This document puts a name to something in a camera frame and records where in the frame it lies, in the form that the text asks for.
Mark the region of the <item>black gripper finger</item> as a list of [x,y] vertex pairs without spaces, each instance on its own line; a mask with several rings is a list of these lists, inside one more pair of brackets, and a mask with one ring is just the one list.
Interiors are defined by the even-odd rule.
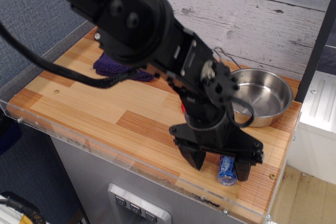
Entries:
[[206,152],[205,151],[190,151],[179,147],[181,155],[194,168],[200,170],[203,166]]
[[247,160],[235,160],[234,161],[237,178],[240,182],[248,180],[250,174],[251,164]]

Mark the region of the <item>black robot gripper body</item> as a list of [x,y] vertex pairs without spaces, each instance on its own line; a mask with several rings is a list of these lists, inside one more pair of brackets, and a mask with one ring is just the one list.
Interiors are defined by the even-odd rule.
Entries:
[[185,119],[169,129],[178,148],[232,156],[251,165],[263,162],[263,144],[230,121],[230,110],[186,109]]

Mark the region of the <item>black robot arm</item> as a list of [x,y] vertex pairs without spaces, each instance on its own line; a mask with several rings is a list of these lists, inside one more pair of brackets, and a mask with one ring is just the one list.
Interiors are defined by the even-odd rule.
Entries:
[[263,161],[263,145],[236,123],[238,84],[211,49],[174,17],[167,0],[67,0],[98,27],[114,61],[164,79],[180,96],[185,124],[170,127],[182,156],[196,169],[208,152],[232,156],[240,181]]

